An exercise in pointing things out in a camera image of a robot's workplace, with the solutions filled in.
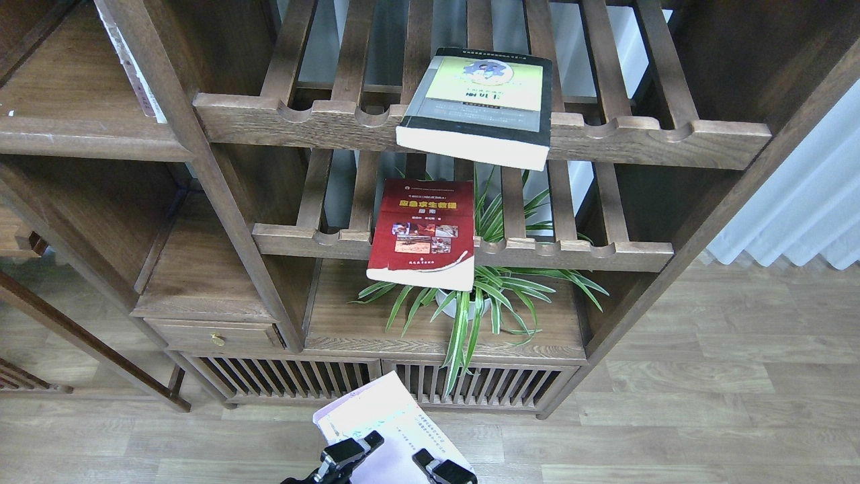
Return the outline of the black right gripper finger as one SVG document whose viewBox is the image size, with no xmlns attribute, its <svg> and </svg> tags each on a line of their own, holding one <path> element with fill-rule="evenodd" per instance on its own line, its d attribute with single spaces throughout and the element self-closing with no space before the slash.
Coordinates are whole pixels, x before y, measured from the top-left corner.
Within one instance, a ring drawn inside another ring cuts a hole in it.
<svg viewBox="0 0 860 484">
<path fill-rule="evenodd" d="M 413 462 L 424 472 L 430 483 L 478 483 L 476 475 L 450 459 L 440 460 L 421 448 L 412 456 Z"/>
</svg>

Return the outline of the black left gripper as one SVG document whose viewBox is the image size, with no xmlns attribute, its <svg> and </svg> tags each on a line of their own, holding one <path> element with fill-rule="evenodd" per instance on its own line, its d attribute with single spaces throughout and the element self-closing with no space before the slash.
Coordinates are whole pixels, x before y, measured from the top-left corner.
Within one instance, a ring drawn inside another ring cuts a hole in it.
<svg viewBox="0 0 860 484">
<path fill-rule="evenodd" d="M 331 444 L 320 454 L 318 473 L 311 472 L 302 480 L 288 477 L 282 484 L 350 483 L 357 466 L 383 443 L 384 437 L 373 431 L 363 438 L 348 438 Z"/>
</svg>

